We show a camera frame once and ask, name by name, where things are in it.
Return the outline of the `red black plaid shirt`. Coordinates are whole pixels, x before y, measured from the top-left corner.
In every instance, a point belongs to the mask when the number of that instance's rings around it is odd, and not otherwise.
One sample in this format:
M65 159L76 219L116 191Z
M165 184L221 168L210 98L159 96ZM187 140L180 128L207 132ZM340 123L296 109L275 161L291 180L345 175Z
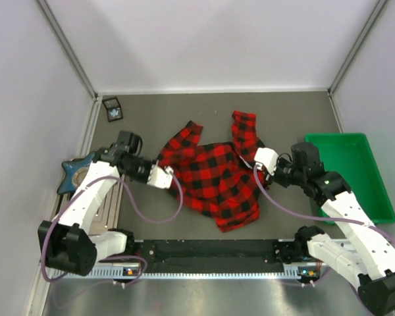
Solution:
M172 185L167 192L200 215L215 220L222 232L256 221L258 199L268 186L267 172L253 173L254 157L264 143L256 132L256 115L234 111L232 139L201 145L203 126L189 121L162 148L157 160L171 167L181 189Z

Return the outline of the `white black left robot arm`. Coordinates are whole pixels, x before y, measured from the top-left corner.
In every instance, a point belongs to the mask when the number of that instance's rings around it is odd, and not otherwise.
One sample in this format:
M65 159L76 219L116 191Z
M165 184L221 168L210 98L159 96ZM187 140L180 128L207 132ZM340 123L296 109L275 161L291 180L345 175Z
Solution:
M139 156L142 138L122 131L110 147L98 149L86 177L65 209L52 221L43 221L38 228L41 250L41 273L52 282L47 269L64 274L88 275L93 266L112 255L124 253L132 243L132 234L123 230L90 236L93 219L109 190L122 182L125 174L147 184L155 162Z

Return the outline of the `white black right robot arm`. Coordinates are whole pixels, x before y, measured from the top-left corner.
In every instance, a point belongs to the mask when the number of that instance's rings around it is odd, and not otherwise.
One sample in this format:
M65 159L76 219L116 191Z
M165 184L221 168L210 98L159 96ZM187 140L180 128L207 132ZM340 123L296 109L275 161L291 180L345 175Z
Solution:
M349 251L319 227L304 226L294 239L298 251L343 277L373 315L394 311L395 241L370 220L344 178L325 170L315 145L298 143L291 152L291 158L285 159L271 148L258 148L254 177L265 172L267 180L284 188L300 187L325 213L325 217L310 219L335 222L353 247Z

